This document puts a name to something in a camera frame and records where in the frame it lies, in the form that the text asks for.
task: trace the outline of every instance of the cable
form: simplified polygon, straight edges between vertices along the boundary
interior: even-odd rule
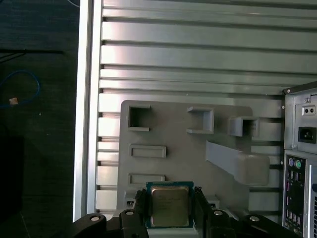
[[[0,59],[7,58],[7,57],[9,57],[9,56],[13,56],[13,57],[8,58],[8,59],[4,59],[4,60],[0,61],[0,63],[4,63],[4,62],[10,61],[10,60],[19,58],[19,57],[21,57],[21,56],[24,56],[25,54],[26,54],[26,53],[20,53],[20,54],[19,54],[19,53],[13,53],[13,54],[9,54],[9,55],[6,55],[6,56],[2,56],[2,57],[0,57]]]
[[[5,82],[7,82],[14,75],[19,74],[19,73],[25,73],[25,74],[28,74],[29,76],[31,76],[35,80],[35,82],[37,84],[37,91],[30,99],[27,99],[27,100],[24,100],[22,102],[19,102],[16,106],[24,105],[24,104],[28,104],[28,103],[32,102],[39,95],[40,90],[41,90],[41,86],[40,86],[40,82],[39,82],[38,78],[34,74],[32,74],[31,72],[28,72],[26,70],[18,70],[18,71],[15,71],[15,72],[12,72],[11,74],[9,74],[2,82],[0,82],[0,88],[3,86],[3,84]],[[12,108],[14,106],[15,105],[3,104],[3,105],[0,105],[0,109]]]
[[[76,7],[80,7],[79,5],[73,3],[71,0],[67,0],[67,1],[68,1],[70,4],[72,4],[72,5],[76,6]]]

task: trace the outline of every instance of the rectangular slot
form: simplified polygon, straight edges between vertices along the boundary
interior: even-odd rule
[[[140,185],[146,182],[165,181],[165,175],[129,174],[129,184]]]
[[[143,158],[166,158],[166,146],[130,145],[130,156]]]
[[[143,124],[143,119],[149,117],[150,109],[150,105],[129,106],[128,130],[150,131],[150,128]]]
[[[299,127],[298,141],[310,144],[316,144],[316,127]]]
[[[228,134],[233,136],[258,137],[260,130],[260,119],[255,117],[230,118],[228,123]]]
[[[213,134],[214,113],[213,108],[208,107],[190,107],[187,109],[188,113],[202,113],[203,125],[202,128],[186,129],[189,134]]]

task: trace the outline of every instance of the gray plastic bracket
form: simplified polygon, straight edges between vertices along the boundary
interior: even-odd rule
[[[269,182],[269,157],[245,154],[222,145],[206,142],[206,160],[233,175],[245,185],[267,185]]]
[[[186,132],[190,134],[213,134],[214,113],[213,108],[209,107],[189,107],[188,113],[203,113],[202,129],[187,129]]]
[[[228,122],[228,134],[233,136],[258,137],[260,130],[260,119],[255,117],[235,117]]]

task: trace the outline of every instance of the screw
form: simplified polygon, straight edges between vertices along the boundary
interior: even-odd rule
[[[258,222],[258,221],[259,221],[259,218],[258,218],[258,217],[255,217],[255,216],[251,216],[251,217],[250,217],[250,220],[253,221],[253,222]]]
[[[222,212],[221,212],[221,211],[215,211],[214,214],[215,214],[216,216],[221,216],[221,215],[222,215]]]
[[[98,221],[100,218],[99,217],[92,217],[90,220],[92,220],[93,222]]]

